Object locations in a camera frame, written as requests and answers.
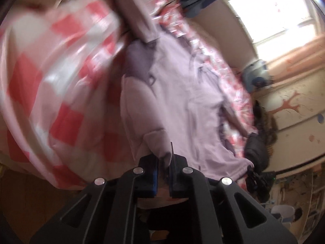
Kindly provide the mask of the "lilac purple jacket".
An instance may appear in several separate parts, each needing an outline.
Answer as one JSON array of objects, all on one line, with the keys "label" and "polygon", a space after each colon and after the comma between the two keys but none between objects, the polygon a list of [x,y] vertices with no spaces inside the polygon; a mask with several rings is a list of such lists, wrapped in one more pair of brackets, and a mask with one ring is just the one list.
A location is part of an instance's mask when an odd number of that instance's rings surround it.
[{"label": "lilac purple jacket", "polygon": [[154,154],[169,166],[173,154],[206,177],[238,180],[252,166],[225,145],[222,124],[242,135],[249,126],[233,107],[236,96],[219,71],[184,37],[156,24],[148,0],[117,0],[136,38],[123,63],[121,117],[135,161]]}]

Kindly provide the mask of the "dark clothes at bedside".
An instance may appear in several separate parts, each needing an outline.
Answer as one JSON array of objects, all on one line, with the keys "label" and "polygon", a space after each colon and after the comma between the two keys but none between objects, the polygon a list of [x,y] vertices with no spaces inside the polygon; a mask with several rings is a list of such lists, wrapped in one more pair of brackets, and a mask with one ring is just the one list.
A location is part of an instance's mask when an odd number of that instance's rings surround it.
[{"label": "dark clothes at bedside", "polygon": [[253,105],[253,116],[257,133],[248,136],[244,156],[253,163],[254,172],[260,174],[269,166],[272,146],[278,139],[278,126],[274,116],[257,100]]}]

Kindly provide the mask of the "wardrobe with tree decal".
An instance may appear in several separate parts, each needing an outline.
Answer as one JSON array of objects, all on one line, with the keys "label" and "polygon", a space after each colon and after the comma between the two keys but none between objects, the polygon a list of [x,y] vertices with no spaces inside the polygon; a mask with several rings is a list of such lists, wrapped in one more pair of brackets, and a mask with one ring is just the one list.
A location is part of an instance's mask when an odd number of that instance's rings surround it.
[{"label": "wardrobe with tree decal", "polygon": [[271,167],[288,168],[324,154],[324,70],[273,90],[259,102],[278,126]]}]

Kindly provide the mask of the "right cartoon curtain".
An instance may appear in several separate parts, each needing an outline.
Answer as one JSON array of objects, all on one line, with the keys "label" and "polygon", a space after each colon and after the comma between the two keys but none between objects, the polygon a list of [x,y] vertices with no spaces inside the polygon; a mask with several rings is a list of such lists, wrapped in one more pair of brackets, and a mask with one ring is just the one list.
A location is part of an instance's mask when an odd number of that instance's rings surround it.
[{"label": "right cartoon curtain", "polygon": [[324,65],[324,34],[270,62],[257,60],[242,72],[245,89],[257,89],[293,78]]}]

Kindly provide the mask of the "red checkered plastic bed cover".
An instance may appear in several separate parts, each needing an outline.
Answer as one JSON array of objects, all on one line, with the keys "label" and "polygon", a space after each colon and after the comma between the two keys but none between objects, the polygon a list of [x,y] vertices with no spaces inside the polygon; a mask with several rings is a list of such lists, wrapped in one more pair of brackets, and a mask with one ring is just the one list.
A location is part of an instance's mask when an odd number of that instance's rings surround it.
[{"label": "red checkered plastic bed cover", "polygon": [[[225,119],[222,136],[245,158],[254,130],[248,93],[176,0],[148,3],[154,22],[186,38],[236,96],[233,107],[249,133]],[[69,190],[134,168],[139,161],[121,117],[121,92],[126,49],[135,38],[117,0],[13,7],[1,25],[1,164]]]}]

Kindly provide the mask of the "window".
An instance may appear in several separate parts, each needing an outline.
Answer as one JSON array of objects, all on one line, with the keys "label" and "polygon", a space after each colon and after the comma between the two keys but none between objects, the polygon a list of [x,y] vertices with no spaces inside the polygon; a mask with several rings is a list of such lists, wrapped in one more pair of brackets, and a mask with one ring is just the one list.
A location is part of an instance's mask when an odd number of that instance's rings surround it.
[{"label": "window", "polygon": [[311,0],[226,0],[261,60],[270,62],[324,33]]}]

